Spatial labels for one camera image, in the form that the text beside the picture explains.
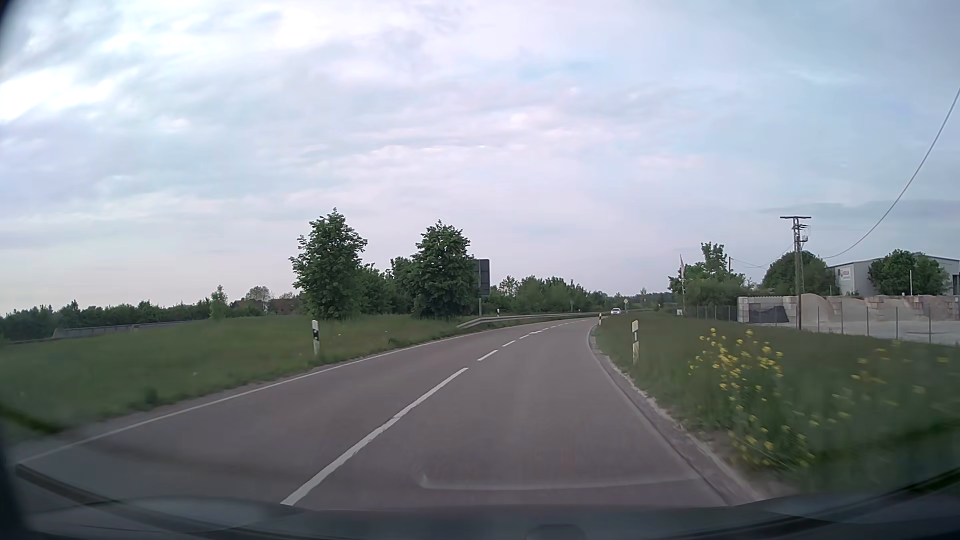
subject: windshield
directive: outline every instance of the windshield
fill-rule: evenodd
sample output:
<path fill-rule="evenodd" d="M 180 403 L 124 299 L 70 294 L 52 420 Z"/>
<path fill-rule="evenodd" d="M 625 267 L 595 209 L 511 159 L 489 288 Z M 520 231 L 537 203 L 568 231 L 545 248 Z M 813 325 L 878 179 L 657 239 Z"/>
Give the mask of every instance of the windshield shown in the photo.
<path fill-rule="evenodd" d="M 14 2 L 24 511 L 663 510 L 953 470 L 957 9 Z"/>

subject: white edge line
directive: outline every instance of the white edge line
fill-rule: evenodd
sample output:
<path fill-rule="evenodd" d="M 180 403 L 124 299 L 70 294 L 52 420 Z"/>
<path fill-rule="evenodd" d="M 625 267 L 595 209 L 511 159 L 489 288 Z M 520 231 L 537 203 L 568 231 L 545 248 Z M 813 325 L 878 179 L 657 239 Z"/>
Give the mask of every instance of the white edge line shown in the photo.
<path fill-rule="evenodd" d="M 287 496 L 287 498 L 281 501 L 280 504 L 287 504 L 288 506 L 292 506 L 296 504 L 300 499 L 305 497 L 307 493 L 310 493 L 310 490 L 320 485 L 320 482 L 324 481 L 326 477 L 330 476 L 330 474 L 336 471 L 341 465 L 346 463 L 348 459 L 350 459 L 351 457 L 356 455 L 356 453 L 363 450 L 363 447 L 370 444 L 370 442 L 373 441 L 380 433 L 389 429 L 390 426 L 392 426 L 393 424 L 396 424 L 396 422 L 399 421 L 400 418 L 403 418 L 403 416 L 406 413 L 410 412 L 415 406 L 420 405 L 421 403 L 426 401 L 426 399 L 432 396 L 434 393 L 436 393 L 437 390 L 440 390 L 441 388 L 446 386 L 448 382 L 454 380 L 458 375 L 465 372 L 467 369 L 468 368 L 466 367 L 460 368 L 460 371 L 447 377 L 440 384 L 437 384 L 433 388 L 430 388 L 429 390 L 427 390 L 425 394 L 418 397 L 413 403 L 404 407 L 400 412 L 395 414 L 393 418 L 391 418 L 386 423 L 384 423 L 383 426 L 380 426 L 376 430 L 371 431 L 370 434 L 368 434 L 366 437 L 360 439 L 359 441 L 357 441 L 356 444 L 348 448 L 346 452 L 340 454 L 340 457 L 337 457 L 336 459 L 331 461 L 329 465 L 327 465 L 326 467 L 323 467 L 323 469 L 321 469 L 319 473 L 314 475 L 313 478 L 308 480 L 304 485 L 297 488 L 297 491 L 294 491 L 289 496 Z"/>
<path fill-rule="evenodd" d="M 480 360 L 482 360 L 482 359 L 484 359 L 484 358 L 489 358 L 493 353 L 496 353 L 497 351 L 499 351 L 499 349 L 493 349 L 493 350 L 490 351 L 489 353 L 486 353 L 485 355 L 480 356 L 479 358 L 477 358 L 477 361 L 479 362 Z"/>
<path fill-rule="evenodd" d="M 507 330 L 507 329 L 511 329 L 511 328 L 514 328 L 514 327 L 503 327 L 503 328 L 499 328 L 499 329 L 490 329 L 490 330 L 488 330 L 488 331 Z M 110 430 L 110 431 L 105 431 L 105 432 L 103 432 L 103 433 L 98 433 L 98 434 L 96 434 L 96 435 L 92 435 L 92 436 L 89 436 L 89 437 L 87 437 L 87 438 L 80 439 L 79 441 L 73 441 L 73 442 L 71 442 L 71 443 L 67 443 L 67 444 L 64 444 L 64 445 L 62 445 L 62 446 L 58 446 L 58 447 L 56 447 L 56 448 L 52 448 L 52 449 L 50 449 L 50 450 L 43 451 L 43 452 L 41 452 L 41 453 L 39 453 L 39 454 L 29 455 L 29 456 L 27 456 L 27 457 L 24 457 L 23 459 L 20 459 L 20 460 L 16 461 L 16 463 L 28 463 L 28 462 L 33 461 L 33 460 L 35 460 L 35 459 L 40 459 L 40 458 L 46 457 L 47 455 L 50 455 L 50 454 L 56 454 L 57 452 L 60 452 L 60 451 L 63 451 L 63 450 L 68 450 L 68 449 L 71 449 L 71 448 L 74 448 L 74 447 L 78 447 L 78 446 L 80 446 L 80 445 L 83 445 L 83 444 L 86 444 L 86 443 L 89 443 L 89 442 L 93 442 L 93 441 L 102 439 L 102 438 L 104 438 L 104 437 L 109 437 L 109 436 L 111 436 L 111 435 L 115 435 L 115 434 L 117 434 L 117 433 L 122 433 L 122 432 L 127 431 L 127 430 L 132 430 L 132 429 L 134 429 L 134 428 L 139 428 L 139 427 L 141 427 L 141 426 L 146 426 L 146 425 L 148 425 L 148 424 L 152 424 L 153 422 L 157 422 L 157 421 L 159 421 L 159 420 L 165 420 L 165 419 L 167 419 L 167 418 L 172 418 L 172 417 L 174 417 L 174 416 L 179 416 L 179 415 L 181 415 L 181 414 L 183 414 L 183 413 L 191 412 L 191 411 L 194 411 L 194 410 L 197 410 L 197 409 L 200 409 L 200 408 L 204 408 L 204 407 L 206 407 L 206 406 L 221 404 L 221 403 L 223 403 L 223 402 L 228 402 L 228 401 L 233 400 L 233 399 L 236 399 L 236 398 L 240 398 L 240 397 L 243 397 L 243 396 L 249 396 L 250 394 L 259 392 L 259 391 L 261 391 L 261 390 L 266 390 L 266 389 L 268 389 L 268 388 L 273 388 L 274 386 L 280 386 L 281 384 L 286 384 L 287 382 L 293 382 L 294 380 L 306 379 L 307 377 L 313 377 L 314 375 L 319 375 L 320 373 L 326 373 L 326 372 L 328 372 L 328 371 L 332 371 L 332 370 L 335 370 L 335 369 L 340 369 L 340 368 L 342 368 L 342 367 L 350 366 L 350 365 L 353 365 L 353 364 L 358 364 L 358 363 L 360 363 L 360 362 L 365 362 L 365 361 L 367 361 L 367 360 L 373 360 L 374 358 L 380 358 L 380 357 L 382 357 L 382 356 L 388 356 L 388 355 L 392 355 L 392 354 L 394 354 L 394 353 L 401 353 L 401 352 L 403 352 L 403 351 L 410 351 L 411 349 L 417 349 L 418 347 L 424 347 L 424 346 L 427 346 L 427 345 L 433 345 L 434 343 L 441 343 L 441 342 L 443 342 L 443 341 L 450 341 L 451 339 L 459 339 L 459 338 L 461 338 L 461 337 L 468 337 L 468 336 L 471 336 L 471 335 L 478 335 L 478 334 L 482 334 L 482 333 L 486 333 L 486 332 L 487 332 L 487 331 L 480 331 L 480 332 L 465 333 L 465 334 L 461 334 L 461 335 L 453 335 L 453 336 L 450 336 L 450 337 L 445 337 L 444 339 L 436 339 L 436 340 L 433 340 L 433 341 L 427 341 L 427 342 L 425 342 L 425 343 L 420 343 L 420 344 L 417 344 L 417 345 L 411 345 L 410 347 L 404 347 L 403 349 L 393 349 L 392 351 L 387 351 L 387 352 L 380 353 L 380 354 L 373 355 L 373 356 L 367 356 L 367 357 L 365 357 L 365 358 L 359 358 L 359 359 L 356 359 L 356 360 L 347 360 L 347 361 L 344 361 L 344 362 L 341 362 L 341 363 L 334 364 L 334 365 L 332 365 L 332 366 L 327 366 L 327 367 L 325 367 L 324 369 L 317 369 L 316 371 L 311 371 L 311 372 L 308 372 L 308 373 L 304 373 L 304 374 L 301 374 L 301 375 L 297 375 L 297 376 L 295 376 L 295 377 L 292 377 L 291 379 L 278 380 L 277 382 L 271 382 L 270 384 L 267 384 L 267 385 L 265 385 L 265 386 L 260 386 L 260 387 L 258 387 L 258 388 L 252 388 L 252 389 L 247 390 L 247 391 L 245 391 L 245 392 L 240 392 L 240 393 L 238 393 L 238 394 L 233 394 L 232 396 L 226 396 L 225 398 L 220 398 L 219 400 L 213 400 L 212 402 L 206 402 L 206 403 L 202 403 L 202 404 L 199 404 L 199 405 L 193 405 L 193 406 L 190 406 L 190 407 L 185 408 L 185 409 L 177 410 L 177 411 L 174 411 L 174 412 L 168 412 L 167 414 L 162 414 L 162 415 L 157 416 L 157 417 L 155 417 L 155 418 L 149 418 L 149 419 L 147 419 L 147 420 L 143 420 L 143 421 L 137 422 L 137 423 L 135 423 L 135 424 L 130 424 L 129 426 L 124 426 L 123 428 L 117 428 L 116 430 Z"/>

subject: flagpole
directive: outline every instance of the flagpole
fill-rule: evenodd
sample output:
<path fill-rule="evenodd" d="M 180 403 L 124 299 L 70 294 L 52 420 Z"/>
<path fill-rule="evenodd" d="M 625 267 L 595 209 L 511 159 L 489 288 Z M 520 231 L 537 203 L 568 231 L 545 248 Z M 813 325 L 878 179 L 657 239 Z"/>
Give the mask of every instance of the flagpole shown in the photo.
<path fill-rule="evenodd" d="M 683 314 L 686 317 L 686 268 L 684 266 L 684 256 L 680 256 L 680 296 L 683 302 Z"/>

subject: asphalt road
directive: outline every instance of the asphalt road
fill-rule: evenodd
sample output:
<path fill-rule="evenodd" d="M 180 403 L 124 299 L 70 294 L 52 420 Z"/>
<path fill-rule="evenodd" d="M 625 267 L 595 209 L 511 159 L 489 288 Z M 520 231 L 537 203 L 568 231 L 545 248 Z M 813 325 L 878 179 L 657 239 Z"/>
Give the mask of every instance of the asphalt road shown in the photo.
<path fill-rule="evenodd" d="M 94 426 L 66 447 L 22 447 L 15 459 L 114 499 L 723 504 L 594 356 L 594 324 L 486 331 L 327 366 Z M 21 484 L 28 509 L 58 504 Z"/>

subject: guardrail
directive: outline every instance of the guardrail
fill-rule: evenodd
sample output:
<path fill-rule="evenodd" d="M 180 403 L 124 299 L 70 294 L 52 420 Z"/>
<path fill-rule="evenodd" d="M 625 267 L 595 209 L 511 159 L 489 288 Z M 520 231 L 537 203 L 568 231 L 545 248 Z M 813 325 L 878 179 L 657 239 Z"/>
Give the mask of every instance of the guardrail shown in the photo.
<path fill-rule="evenodd" d="M 503 317 L 477 317 L 476 319 L 471 319 L 466 321 L 466 323 L 461 323 L 457 325 L 457 328 L 470 328 L 477 325 L 482 325 L 483 323 L 490 323 L 493 321 L 520 321 L 523 319 L 576 319 L 578 317 L 595 317 L 598 313 L 606 313 L 606 311 L 590 311 L 582 312 L 578 311 L 576 313 L 534 313 L 532 315 L 506 315 Z"/>

